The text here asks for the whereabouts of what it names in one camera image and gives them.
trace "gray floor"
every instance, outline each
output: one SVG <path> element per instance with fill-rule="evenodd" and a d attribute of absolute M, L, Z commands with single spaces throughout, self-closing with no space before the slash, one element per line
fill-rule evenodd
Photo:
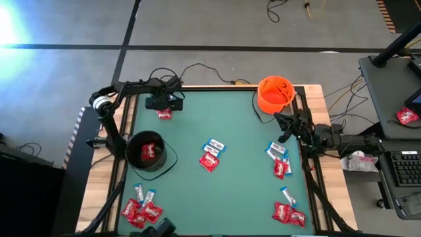
<path fill-rule="evenodd" d="M 0 36 L 0 43 L 119 45 L 133 4 L 134 0 L 3 0 L 0 20 L 12 22 L 12 27 L 0 24 L 7 33 Z M 314 20 L 307 18 L 303 1 L 291 0 L 275 10 L 281 16 L 279 24 L 267 19 L 266 4 L 263 0 L 143 0 L 130 44 L 380 48 L 398 36 L 387 30 L 375 0 L 327 0 L 324 11 L 318 9 L 322 0 L 314 0 Z M 92 92 L 110 84 L 118 54 L 117 50 L 0 50 L 0 132 L 11 145 L 40 143 L 40 157 L 61 164 L 80 107 L 87 105 Z M 358 59 L 367 56 L 129 51 L 120 80 L 146 78 L 160 66 L 180 74 L 188 65 L 205 63 L 216 67 L 226 80 L 257 83 L 277 74 L 294 84 L 322 84 L 324 93 L 330 93 L 354 81 L 360 74 Z M 222 83 L 201 67 L 189 69 L 183 80 L 190 85 Z M 328 106 L 341 93 L 327 97 Z M 369 97 L 366 88 L 359 94 Z M 342 112 L 348 99 L 345 96 L 330 114 Z M 352 113 L 377 121 L 371 100 Z M 346 120 L 347 134 L 370 125 L 358 117 Z M 362 231 L 401 236 L 417 236 L 421 231 L 419 222 L 400 221 L 393 211 L 375 207 L 373 200 L 380 198 L 375 183 L 350 183 L 349 192 Z"/>

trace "green table surface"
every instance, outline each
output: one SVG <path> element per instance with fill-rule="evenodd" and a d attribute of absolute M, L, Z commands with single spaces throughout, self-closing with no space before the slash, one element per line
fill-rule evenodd
<path fill-rule="evenodd" d="M 301 170 L 297 140 L 292 136 L 283 145 L 289 150 L 292 176 L 283 180 L 273 175 L 274 162 L 264 150 L 282 134 L 273 120 L 261 123 L 251 106 L 253 92 L 185 92 L 183 111 L 172 120 L 160 120 L 156 111 L 139 99 L 134 134 L 143 130 L 158 132 L 178 154 L 177 164 L 153 181 L 144 181 L 128 168 L 122 198 L 124 208 L 129 198 L 136 198 L 134 184 L 141 182 L 157 192 L 155 205 L 168 217 L 177 234 L 277 235 L 312 234 L 307 187 Z M 273 116 L 263 115 L 263 120 Z M 214 138 L 226 145 L 219 166 L 208 173 L 200 164 L 202 145 Z M 151 178 L 175 161 L 167 146 L 165 166 L 157 172 L 137 172 Z M 305 228 L 283 224 L 272 218 L 274 202 L 288 204 L 280 188 L 287 186 L 306 215 Z M 140 231 L 120 216 L 118 233 Z"/>

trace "black bucket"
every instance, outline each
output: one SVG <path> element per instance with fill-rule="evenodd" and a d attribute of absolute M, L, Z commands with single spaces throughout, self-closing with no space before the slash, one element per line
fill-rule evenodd
<path fill-rule="evenodd" d="M 143 161 L 141 160 L 142 147 L 146 144 L 155 144 L 155 158 Z M 154 131 L 143 131 L 132 136 L 126 148 L 126 157 L 129 163 L 143 171 L 153 172 L 159 170 L 166 161 L 166 150 L 164 140 Z"/>

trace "black metal frame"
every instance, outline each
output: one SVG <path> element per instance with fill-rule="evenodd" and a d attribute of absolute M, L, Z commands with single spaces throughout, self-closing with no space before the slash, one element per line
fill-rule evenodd
<path fill-rule="evenodd" d="M 295 86 L 295 91 L 297 92 L 297 95 L 301 97 L 301 103 L 303 106 L 303 110 L 310 112 L 310 109 L 307 105 L 307 98 L 305 96 L 305 90 L 304 87 L 302 86 Z M 254 86 L 211 86 L 211 87 L 206 87 L 206 86 L 194 86 L 194 87 L 184 87 L 183 88 L 183 92 L 238 92 L 238 91 L 249 91 L 249 92 L 253 92 L 257 89 L 257 87 Z M 134 132 L 134 126 L 136 123 L 136 116 L 137 116 L 137 108 L 139 105 L 139 95 L 135 96 L 135 107 L 134 107 L 134 113 L 133 113 L 133 119 L 132 119 L 132 126 L 130 128 L 130 135 L 133 134 Z M 128 113 L 128 105 L 130 104 L 130 97 L 126 99 L 126 104 L 124 107 L 124 113 L 123 113 L 123 118 L 127 120 L 127 113 Z M 298 103 L 297 103 L 297 99 L 294 99 L 292 102 L 292 106 L 293 106 L 293 110 L 296 111 L 298 109 Z M 120 127 L 120 131 L 124 131 L 126 128 L 126 123 L 125 121 L 122 121 L 122 126 Z M 302 147 L 300 145 L 300 154 L 303 154 L 303 150 Z M 112 172 L 111 172 L 111 181 L 110 184 L 115 184 L 117 182 L 117 172 L 118 172 L 118 166 L 119 166 L 120 162 L 114 162 L 113 163 L 113 168 L 112 168 Z M 127 164 L 126 161 L 124 161 L 124 168 L 127 169 Z M 326 189 L 325 189 L 325 185 L 324 185 L 324 181 L 323 181 L 323 174 L 322 174 L 322 169 L 320 166 L 320 162 L 319 160 L 314 161 L 314 169 L 317 175 L 317 183 L 319 185 L 319 187 L 322 189 L 322 192 L 324 195 L 326 194 Z M 308 185 L 306 185 L 307 187 L 307 194 L 309 196 L 309 202 L 310 202 L 310 212 L 312 213 L 312 219 L 313 219 L 313 225 L 314 225 L 314 233 L 316 234 L 317 232 L 321 231 L 322 229 L 320 228 L 320 218 L 318 216 L 318 211 L 317 211 L 317 204 L 316 204 L 316 198 L 315 198 L 315 194 L 314 192 L 309 188 Z M 108 196 L 110 196 L 112 190 L 109 190 L 108 192 Z M 123 190 L 120 193 L 120 196 L 118 198 L 118 210 L 121 208 L 121 203 L 122 203 L 122 193 Z M 108 231 L 108 222 L 109 222 L 109 211 L 107 212 L 107 216 L 108 218 L 104 220 L 103 223 L 103 227 L 101 229 L 101 231 Z M 327 211 L 324 211 L 324 216 L 326 219 L 326 225 L 328 227 L 327 231 L 334 231 L 333 228 L 333 224 L 332 224 L 332 219 L 330 218 L 329 214 L 327 213 Z M 116 212 L 116 222 L 114 224 L 114 231 L 116 231 L 117 227 L 118 227 L 118 222 L 119 222 L 119 218 L 120 218 L 120 213 L 119 211 Z"/>

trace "wooden table frame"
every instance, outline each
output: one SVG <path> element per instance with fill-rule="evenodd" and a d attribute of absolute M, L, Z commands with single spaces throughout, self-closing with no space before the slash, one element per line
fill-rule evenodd
<path fill-rule="evenodd" d="M 218 90 L 252 90 L 257 85 L 242 85 L 242 86 L 184 86 L 186 91 L 218 91 Z M 312 120 L 315 124 L 330 125 L 330 118 L 324 101 L 321 85 L 295 85 L 297 96 L 294 103 L 291 104 L 291 109 L 294 111 L 297 108 L 309 108 L 312 114 Z M 126 98 L 122 103 L 124 106 L 119 107 L 114 115 L 117 126 L 120 124 L 120 131 L 122 134 L 132 134 L 134 130 L 133 118 L 136 115 L 138 96 Z M 99 132 L 99 136 L 105 137 L 104 130 Z M 108 155 L 109 152 L 105 148 L 95 150 L 92 162 L 98 161 L 100 158 Z M 324 156 L 320 158 L 320 162 L 314 164 L 315 171 L 312 172 L 313 178 L 319 183 L 319 186 L 327 195 L 330 203 L 345 220 L 345 222 L 354 229 L 357 229 L 351 201 L 345 183 L 345 177 L 341 168 L 339 159 Z M 101 161 L 96 164 L 88 177 L 84 200 L 80 209 L 78 219 L 77 231 L 83 230 L 89 225 L 91 220 L 98 214 L 102 208 L 107 196 L 116 186 L 116 182 L 121 179 L 121 176 L 126 169 L 124 160 L 117 161 L 114 157 Z M 316 196 L 309 192 L 310 211 L 313 216 L 313 225 L 316 230 L 339 230 L 330 218 L 326 218 L 326 213 Z M 116 230 L 118 226 L 118 210 L 121 206 L 121 197 L 118 197 L 113 203 L 112 209 L 106 216 L 101 228 L 97 231 Z"/>

